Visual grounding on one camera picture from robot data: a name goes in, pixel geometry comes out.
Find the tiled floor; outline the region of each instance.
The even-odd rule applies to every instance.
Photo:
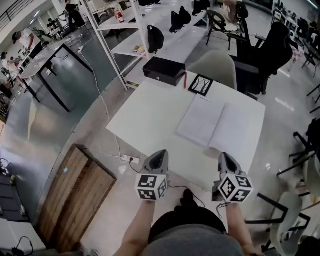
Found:
[[[248,9],[249,33],[251,35],[259,33],[266,37],[270,29],[271,17],[259,10],[250,7]],[[216,32],[214,36],[210,39],[208,47],[206,38],[199,43],[187,60],[187,65],[211,49],[228,52],[227,37],[219,32]],[[252,36],[252,44],[255,43],[256,39]],[[236,54],[234,43],[229,53]],[[277,200],[283,191],[293,189],[300,180],[301,171],[299,169],[288,172],[280,178],[277,178],[276,173],[279,169],[283,170],[291,164],[288,155],[297,147],[293,132],[298,131],[304,134],[311,120],[320,115],[320,111],[315,115],[309,114],[309,111],[314,108],[314,101],[311,97],[306,97],[307,93],[318,84],[320,74],[318,73],[315,78],[312,77],[313,66],[306,66],[302,69],[304,60],[302,58],[294,64],[291,71],[288,71],[289,64],[285,65],[282,68],[284,72],[279,72],[278,75],[273,75],[269,79],[267,94],[258,96],[258,101],[266,106],[266,113],[258,148],[249,172],[254,184],[254,194],[241,205],[247,219],[270,217],[273,208],[256,197],[258,192]],[[132,91],[123,90],[117,79],[108,86],[106,92],[103,92],[103,97],[109,107],[110,118],[131,94]],[[118,156],[118,146],[115,137],[106,130],[107,123],[106,109],[101,99],[98,98],[74,130],[65,148],[67,149],[72,143],[78,143],[84,148],[92,148],[108,155]],[[122,155],[140,158],[141,163],[144,161],[146,158],[144,155],[120,139],[118,141]],[[134,191],[135,173],[128,164],[121,163],[116,157],[106,156],[97,151],[91,150],[90,154],[117,177],[117,183],[89,226],[82,243],[88,249],[96,249],[101,255],[110,256],[119,248],[124,232],[135,216],[140,201]],[[170,180],[173,185],[190,187],[208,208],[212,208],[209,192],[190,184],[172,172],[170,172]],[[165,198],[157,203],[154,220],[174,208],[182,191],[182,188],[167,191]],[[305,232],[308,235],[312,234],[316,224],[320,221],[320,217],[316,214],[317,211],[319,208],[315,207],[305,212],[312,217],[309,228]],[[250,226],[257,245],[267,238],[266,228],[267,226]]]

